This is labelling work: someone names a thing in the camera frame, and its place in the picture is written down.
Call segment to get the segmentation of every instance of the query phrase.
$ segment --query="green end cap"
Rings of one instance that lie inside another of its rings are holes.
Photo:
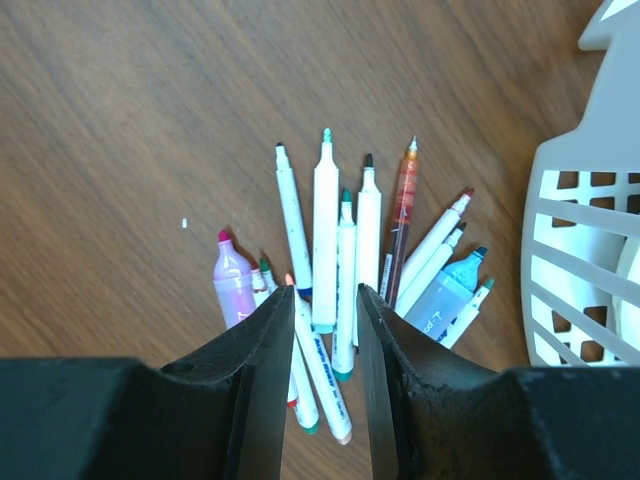
[[[333,333],[333,325],[313,325],[313,329],[321,335]]]
[[[261,258],[260,259],[260,271],[261,272],[268,272],[269,270],[271,270],[269,268],[269,263],[264,258]]]
[[[316,433],[318,431],[318,426],[320,425],[320,420],[318,420],[316,422],[316,424],[311,427],[311,428],[304,428],[301,426],[301,428],[304,430],[305,433],[308,433],[309,435],[313,435],[314,433]]]
[[[347,373],[340,373],[334,368],[332,368],[332,370],[333,376],[336,377],[336,380],[338,380],[340,383],[348,382],[351,378],[351,375],[353,375],[353,370]]]

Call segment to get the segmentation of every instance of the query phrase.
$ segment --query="pink marker tip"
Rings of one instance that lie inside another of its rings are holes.
[[[226,230],[220,230],[220,233],[218,234],[218,241],[226,242],[227,240],[231,240],[231,235],[229,235],[229,232],[227,232]]]

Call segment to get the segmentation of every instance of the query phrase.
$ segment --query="white basket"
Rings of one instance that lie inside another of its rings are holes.
[[[626,302],[626,328],[640,331],[640,283],[616,273],[627,238],[640,239],[640,2],[604,2],[580,47],[608,51],[581,124],[536,152],[522,240],[527,346],[534,365],[640,365],[612,307]]]

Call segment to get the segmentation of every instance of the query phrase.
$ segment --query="wood grain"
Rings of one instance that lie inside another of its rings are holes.
[[[334,132],[344,187],[365,153],[390,208],[415,133],[410,245],[466,186],[459,256],[497,279],[456,347],[527,363],[519,299],[529,169],[581,118],[602,55],[577,39],[597,0],[4,0],[0,355],[134,355],[160,365],[224,328],[216,233],[290,269],[273,146],[311,238],[312,172]],[[181,228],[182,218],[189,220]],[[358,374],[354,437],[287,421],[283,478],[370,478]]]

